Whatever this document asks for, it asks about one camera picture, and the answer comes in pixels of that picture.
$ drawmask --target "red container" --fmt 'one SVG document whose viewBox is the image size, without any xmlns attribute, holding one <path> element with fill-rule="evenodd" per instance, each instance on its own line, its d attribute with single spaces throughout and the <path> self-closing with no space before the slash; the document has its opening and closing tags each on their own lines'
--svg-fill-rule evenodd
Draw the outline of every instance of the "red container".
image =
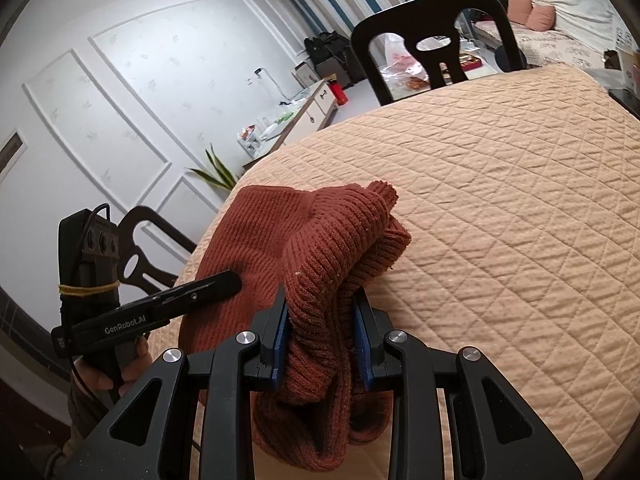
<svg viewBox="0 0 640 480">
<path fill-rule="evenodd" d="M 331 81 L 329 83 L 329 88 L 331 89 L 331 92 L 334 93 L 335 98 L 340 106 L 349 102 L 349 100 L 347 99 L 347 95 L 342 91 L 342 88 L 340 88 L 340 85 L 337 81 Z"/>
</svg>

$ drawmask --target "human hand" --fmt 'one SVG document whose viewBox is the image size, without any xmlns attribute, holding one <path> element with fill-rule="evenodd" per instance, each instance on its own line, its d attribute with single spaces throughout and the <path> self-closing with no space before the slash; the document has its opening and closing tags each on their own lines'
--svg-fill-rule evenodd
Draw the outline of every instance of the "human hand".
<svg viewBox="0 0 640 480">
<path fill-rule="evenodd" d="M 149 353 L 149 343 L 145 337 L 138 338 L 138 341 L 136 342 L 136 353 L 138 354 L 138 357 L 130 362 L 121 372 L 124 384 L 118 389 L 120 396 L 123 396 L 129 391 L 133 384 L 153 362 L 151 354 Z M 84 384 L 86 384 L 94 394 L 103 390 L 111 390 L 113 388 L 113 381 L 110 378 L 100 370 L 87 364 L 87 362 L 82 358 L 79 358 L 76 361 L 76 370 L 78 370 L 78 375 L 80 375 Z M 78 384 L 78 388 L 85 395 L 89 395 L 81 384 Z"/>
</svg>

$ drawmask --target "ribbed knit fabric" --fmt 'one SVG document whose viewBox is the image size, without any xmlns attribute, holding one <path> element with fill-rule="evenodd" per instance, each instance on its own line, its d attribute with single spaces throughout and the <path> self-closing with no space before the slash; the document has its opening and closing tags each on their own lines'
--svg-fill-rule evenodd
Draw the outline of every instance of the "ribbed knit fabric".
<svg viewBox="0 0 640 480">
<path fill-rule="evenodd" d="M 311 192 L 245 187 L 198 268 L 197 279 L 235 270 L 242 291 L 184 317 L 179 344 L 189 353 L 246 330 L 284 284 L 291 323 L 284 376 L 277 392 L 252 396 L 254 440 L 284 462 L 334 469 L 348 442 L 370 442 L 388 424 L 391 395 L 368 394 L 359 378 L 351 301 L 411 241 L 390 215 L 397 199 L 385 182 Z"/>
</svg>

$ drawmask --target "black chair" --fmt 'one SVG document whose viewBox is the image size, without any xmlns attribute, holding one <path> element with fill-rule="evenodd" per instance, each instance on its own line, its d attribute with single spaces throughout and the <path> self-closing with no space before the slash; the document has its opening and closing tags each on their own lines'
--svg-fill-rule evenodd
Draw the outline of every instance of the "black chair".
<svg viewBox="0 0 640 480">
<path fill-rule="evenodd" d="M 174 286 L 178 276 L 153 266 L 140 246 L 137 246 L 133 241 L 133 231 L 140 222 L 144 221 L 154 224 L 171 238 L 171 240 L 175 241 L 189 253 L 193 253 L 193 251 L 196 250 L 196 244 L 149 207 L 137 206 L 124 215 L 124 218 L 118 225 L 118 249 L 120 252 L 118 279 L 121 283 L 136 286 L 151 295 L 160 292 L 160 289 L 146 279 L 145 274 L 167 287 Z M 127 277 L 124 274 L 125 268 L 134 256 L 138 257 L 138 261 L 136 262 L 133 272 Z"/>
<path fill-rule="evenodd" d="M 381 105 L 388 105 L 394 99 L 371 57 L 371 41 L 388 32 L 402 36 L 406 49 L 427 71 L 432 89 L 446 84 L 440 63 L 447 65 L 453 83 L 466 81 L 460 66 L 460 34 L 456 29 L 456 20 L 465 9 L 481 10 L 495 20 L 511 70 L 524 69 L 513 29 L 498 0 L 412 0 L 369 16 L 353 29 L 351 35 L 351 47 Z M 420 41 L 433 36 L 447 36 L 451 42 L 436 50 L 417 49 Z"/>
</svg>

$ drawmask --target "silver screw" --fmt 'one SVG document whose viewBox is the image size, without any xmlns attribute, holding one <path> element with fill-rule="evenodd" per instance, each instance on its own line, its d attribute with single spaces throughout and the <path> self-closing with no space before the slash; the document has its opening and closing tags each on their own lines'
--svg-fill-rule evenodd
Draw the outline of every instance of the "silver screw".
<svg viewBox="0 0 640 480">
<path fill-rule="evenodd" d="M 169 348 L 162 354 L 162 359 L 167 361 L 168 363 L 175 363 L 179 361 L 182 357 L 182 352 L 178 348 Z"/>
<path fill-rule="evenodd" d="M 406 332 L 402 330 L 392 330 L 389 332 L 389 339 L 394 343 L 404 343 L 406 341 Z"/>
<path fill-rule="evenodd" d="M 253 343 L 255 341 L 255 334 L 253 332 L 245 330 L 244 332 L 241 332 L 236 336 L 236 341 L 238 341 L 241 345 L 248 345 L 249 343 Z"/>
<path fill-rule="evenodd" d="M 477 348 L 468 346 L 462 350 L 462 357 L 467 361 L 478 361 L 482 357 L 482 353 Z"/>
</svg>

